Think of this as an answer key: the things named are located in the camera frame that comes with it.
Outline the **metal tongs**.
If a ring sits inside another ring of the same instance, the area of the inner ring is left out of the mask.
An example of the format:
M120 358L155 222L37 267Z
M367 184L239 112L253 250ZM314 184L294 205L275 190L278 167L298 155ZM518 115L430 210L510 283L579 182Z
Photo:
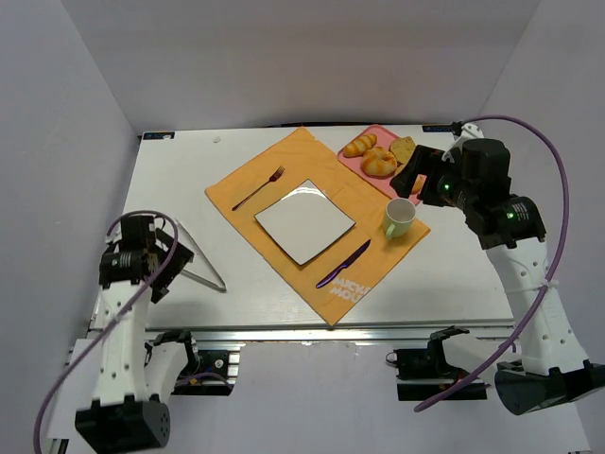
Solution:
M227 285L225 281L203 252L198 242L178 219L175 220L175 223L178 227L180 243L193 253L193 258L189 260L181 271L181 275L218 293L226 293Z

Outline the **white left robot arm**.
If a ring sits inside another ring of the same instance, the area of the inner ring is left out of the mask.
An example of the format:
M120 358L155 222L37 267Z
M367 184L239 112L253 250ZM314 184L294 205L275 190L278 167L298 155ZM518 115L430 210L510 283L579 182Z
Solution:
M193 252L157 226L158 212L131 212L116 221L99 264L105 317L101 362L91 403L75 428L96 453L161 448L170 436L167 406L176 382L199 367L187 330L145 339L148 308L192 262Z

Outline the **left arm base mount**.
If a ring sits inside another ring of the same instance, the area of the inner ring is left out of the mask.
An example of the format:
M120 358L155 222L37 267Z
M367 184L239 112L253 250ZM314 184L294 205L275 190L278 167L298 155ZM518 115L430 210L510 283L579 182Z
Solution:
M167 342L180 342L185 345L187 363L177 378L173 395L212 395L229 396L232 392L236 372L235 352L226 348L198 346L189 330L173 329L146 340L145 367Z

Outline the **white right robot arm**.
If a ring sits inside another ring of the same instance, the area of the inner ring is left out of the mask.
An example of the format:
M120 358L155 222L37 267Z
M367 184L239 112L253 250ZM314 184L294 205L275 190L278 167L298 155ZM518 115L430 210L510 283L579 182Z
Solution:
M453 207L477 236L506 294L515 329L497 348L466 328L433 333L424 358L402 362L401 377L426 372L465 376L415 408L427 410L482 380L514 415L575 402L604 387L604 367L593 363L566 317L553 280L562 256L568 221L553 258L547 256L545 226L536 204L511 192L510 152L474 124L456 123L448 150L417 146L391 187L410 195L419 176L418 195L426 205Z

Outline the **long striped bread roll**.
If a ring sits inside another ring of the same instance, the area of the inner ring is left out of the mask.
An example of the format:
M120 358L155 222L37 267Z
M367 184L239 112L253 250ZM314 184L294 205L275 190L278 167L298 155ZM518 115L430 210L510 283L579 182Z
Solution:
M377 136L373 133L366 133L356 137L349 142L343 149L342 154L346 158L361 156L365 151L373 148L377 142Z

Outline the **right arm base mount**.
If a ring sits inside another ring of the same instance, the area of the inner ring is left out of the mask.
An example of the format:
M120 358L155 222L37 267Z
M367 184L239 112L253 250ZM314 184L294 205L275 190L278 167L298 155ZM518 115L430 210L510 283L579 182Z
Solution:
M449 326L432 333L427 345L423 348L401 348L389 352L385 356L387 365L396 370L397 396L403 402L422 402L429 397L448 390L468 375L468 371L447 362L443 351L443 342L453 337L462 336L460 341L478 341L471 332L463 327ZM488 347L487 353L479 353L478 359L464 359L462 365L470 365L472 371L476 365L488 357L492 349L485 342L478 342L480 347ZM477 401L487 399L487 390L494 381L496 364L492 364L472 384L445 400Z

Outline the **round knotted bread bun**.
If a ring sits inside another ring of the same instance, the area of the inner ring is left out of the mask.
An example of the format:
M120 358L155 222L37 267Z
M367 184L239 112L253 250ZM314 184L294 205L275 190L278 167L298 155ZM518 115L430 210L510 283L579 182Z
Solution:
M397 160L389 150L374 147L363 153L360 167L366 175L386 177L396 170Z

